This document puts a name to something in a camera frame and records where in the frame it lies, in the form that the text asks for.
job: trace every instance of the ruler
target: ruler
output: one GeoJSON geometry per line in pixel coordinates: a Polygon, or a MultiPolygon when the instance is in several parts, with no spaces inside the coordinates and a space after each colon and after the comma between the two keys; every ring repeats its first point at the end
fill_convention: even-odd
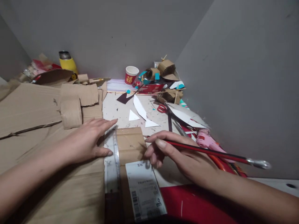
{"type": "Polygon", "coordinates": [[[104,147],[113,152],[104,160],[105,164],[105,194],[116,193],[120,190],[120,167],[116,128],[109,129],[105,134],[104,147]]]}

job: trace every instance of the white table surface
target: white table surface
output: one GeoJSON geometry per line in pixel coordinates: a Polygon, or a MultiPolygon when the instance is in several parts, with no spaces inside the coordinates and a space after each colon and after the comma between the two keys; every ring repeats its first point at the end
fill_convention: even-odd
{"type": "MultiPolygon", "coordinates": [[[[158,112],[158,105],[150,102],[151,100],[155,100],[153,96],[137,96],[147,113],[148,119],[160,125],[150,128],[145,128],[145,120],[137,113],[133,105],[133,99],[129,100],[126,104],[123,104],[116,100],[118,97],[120,97],[120,94],[108,93],[103,102],[104,119],[113,120],[118,118],[118,122],[116,123],[117,128],[141,127],[143,135],[152,135],[162,130],[168,131],[168,116],[165,113],[158,112]],[[130,110],[138,115],[140,119],[129,121],[130,110]]],[[[174,125],[172,125],[172,129],[174,133],[179,134],[174,125]]],[[[164,159],[163,167],[158,170],[154,169],[154,172],[160,187],[177,186],[190,183],[179,172],[175,163],[168,157],[164,159]]]]}

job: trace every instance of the barcode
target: barcode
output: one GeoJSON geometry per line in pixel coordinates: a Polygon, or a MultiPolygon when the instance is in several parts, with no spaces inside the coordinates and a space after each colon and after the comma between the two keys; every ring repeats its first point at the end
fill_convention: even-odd
{"type": "Polygon", "coordinates": [[[147,218],[151,219],[151,218],[155,218],[161,215],[161,212],[159,209],[154,209],[154,210],[150,210],[147,212],[147,218]]]}
{"type": "Polygon", "coordinates": [[[136,221],[140,221],[141,220],[141,214],[140,214],[140,210],[139,210],[139,204],[138,204],[138,198],[137,198],[136,191],[132,191],[132,199],[133,199],[133,207],[134,207],[134,210],[135,210],[136,221]]]}

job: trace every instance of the hand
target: hand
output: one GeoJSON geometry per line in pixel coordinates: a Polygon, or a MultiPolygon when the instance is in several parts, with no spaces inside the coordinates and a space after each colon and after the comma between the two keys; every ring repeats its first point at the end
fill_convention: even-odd
{"type": "Polygon", "coordinates": [[[95,157],[113,155],[110,149],[98,147],[97,141],[109,128],[116,124],[117,119],[91,119],[82,124],[66,138],[58,141],[54,148],[65,158],[66,164],[80,163],[95,157]]]}
{"type": "Polygon", "coordinates": [[[191,138],[183,137],[173,132],[161,131],[148,137],[145,141],[151,142],[145,152],[145,157],[150,158],[150,163],[160,168],[165,156],[169,156],[177,165],[180,172],[193,183],[204,188],[217,185],[217,178],[221,170],[204,153],[188,149],[180,151],[162,139],[198,146],[191,138]]]}

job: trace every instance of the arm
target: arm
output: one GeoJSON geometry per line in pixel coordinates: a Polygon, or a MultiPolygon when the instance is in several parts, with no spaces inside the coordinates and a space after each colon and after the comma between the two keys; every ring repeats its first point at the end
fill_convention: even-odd
{"type": "Polygon", "coordinates": [[[0,175],[0,222],[4,221],[43,182],[62,168],[95,157],[111,156],[98,139],[116,120],[92,119],[42,153],[0,175]]]}
{"type": "Polygon", "coordinates": [[[207,155],[189,150],[178,151],[161,139],[197,146],[189,138],[167,131],[158,132],[145,140],[152,142],[145,153],[152,165],[161,167],[164,157],[169,156],[192,182],[252,211],[263,221],[299,223],[299,198],[257,181],[221,171],[207,155]]]}

